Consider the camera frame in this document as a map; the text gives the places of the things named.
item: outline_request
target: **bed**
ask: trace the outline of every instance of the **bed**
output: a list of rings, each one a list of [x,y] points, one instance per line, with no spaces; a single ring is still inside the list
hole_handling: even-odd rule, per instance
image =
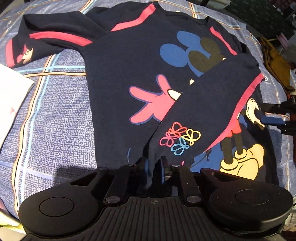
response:
[[[16,35],[23,14],[75,10],[86,13],[94,6],[111,7],[120,2],[123,1],[35,0],[9,11],[0,19],[0,63],[6,64],[5,46]],[[159,3],[169,11],[217,19],[248,46],[259,62],[266,77],[260,84],[263,101],[281,103],[287,100],[281,85],[263,66],[259,42],[241,23],[184,0],[160,0]],[[68,49],[15,70],[35,82],[0,153],[0,198],[7,210],[18,217],[19,206],[27,197],[95,169],[96,160],[84,61],[80,54]],[[291,72],[291,85],[296,87],[294,72]],[[274,127],[270,127],[270,134],[280,186],[296,198],[293,138],[281,135]]]

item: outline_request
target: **cartoon shoe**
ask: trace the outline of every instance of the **cartoon shoe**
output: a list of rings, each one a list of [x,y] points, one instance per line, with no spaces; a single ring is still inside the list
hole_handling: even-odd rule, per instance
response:
[[[222,160],[219,171],[254,180],[258,174],[258,169],[263,166],[263,156],[263,147],[255,144],[250,149],[243,149],[242,154],[235,151],[231,164],[226,164]]]

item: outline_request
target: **pink stripe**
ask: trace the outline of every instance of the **pink stripe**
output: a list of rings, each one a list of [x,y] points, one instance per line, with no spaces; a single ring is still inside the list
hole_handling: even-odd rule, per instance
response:
[[[217,32],[217,31],[214,29],[213,26],[210,28],[210,31],[211,31],[212,34],[214,34],[218,39],[220,39],[220,40],[226,45],[226,47],[228,48],[228,50],[230,51],[230,53],[232,53],[233,55],[237,55],[237,52],[235,52],[235,51],[230,47],[229,43],[227,43],[227,42],[225,41],[225,39],[222,37],[222,35],[221,35],[219,32]]]
[[[112,31],[118,31],[118,30],[122,30],[122,29],[125,29],[125,28],[130,28],[130,27],[137,26],[137,25],[143,23],[151,14],[154,13],[155,10],[156,10],[155,6],[153,5],[153,3],[151,3],[148,7],[146,7],[143,10],[143,12],[141,13],[141,15],[137,19],[135,19],[133,21],[129,21],[129,22],[118,23],[111,30],[111,32]]]
[[[29,37],[31,39],[43,39],[43,38],[60,39],[60,40],[64,40],[64,41],[68,41],[68,42],[80,45],[82,47],[92,43],[92,41],[77,35],[67,34],[62,32],[53,32],[53,31],[33,33],[33,34],[30,34]]]
[[[10,39],[6,44],[5,52],[6,52],[6,64],[8,67],[12,68],[15,65],[15,61],[12,55],[12,39]]]
[[[249,85],[249,87],[245,90],[245,92],[243,93],[242,97],[240,98],[239,102],[237,103],[237,105],[234,109],[234,112],[232,114],[232,117],[229,121],[228,126],[221,133],[221,135],[218,136],[218,138],[206,149],[206,151],[209,150],[210,148],[212,148],[213,146],[217,145],[220,141],[222,141],[227,136],[228,133],[231,132],[232,128],[235,126],[235,120],[237,119],[238,114],[242,111],[242,109],[244,108],[248,99],[250,98],[250,96],[254,92],[256,86],[260,84],[260,82],[262,81],[263,78],[264,78],[263,74],[260,73],[253,80],[253,82]]]

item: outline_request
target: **mickey mouse ear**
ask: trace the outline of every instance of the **mickey mouse ear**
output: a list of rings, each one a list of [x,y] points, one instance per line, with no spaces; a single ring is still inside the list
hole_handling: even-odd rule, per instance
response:
[[[159,52],[162,59],[172,66],[184,67],[188,62],[186,52],[175,44],[164,44]]]
[[[186,31],[179,31],[177,33],[177,39],[180,41],[181,44],[187,46],[190,50],[196,50],[198,52],[201,52],[207,58],[209,58],[211,56],[201,46],[201,43],[200,43],[201,38],[199,36],[197,36],[196,34],[189,33]]]

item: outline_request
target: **neckline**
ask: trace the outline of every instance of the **neckline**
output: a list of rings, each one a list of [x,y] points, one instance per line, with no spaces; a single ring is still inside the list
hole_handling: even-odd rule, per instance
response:
[[[187,13],[184,13],[184,12],[167,11],[167,10],[165,10],[165,9],[163,9],[161,7],[161,5],[159,4],[158,1],[154,1],[152,4],[156,8],[156,13],[158,13],[159,15],[162,15],[162,16],[165,16],[165,15],[182,16],[182,17],[186,17],[186,18],[194,21],[195,23],[197,23],[199,25],[210,25],[210,22],[212,20],[212,18],[210,18],[209,16],[207,16],[206,18],[203,18],[203,19],[199,19],[199,18],[194,18],[194,17],[192,17],[192,16],[190,16]]]

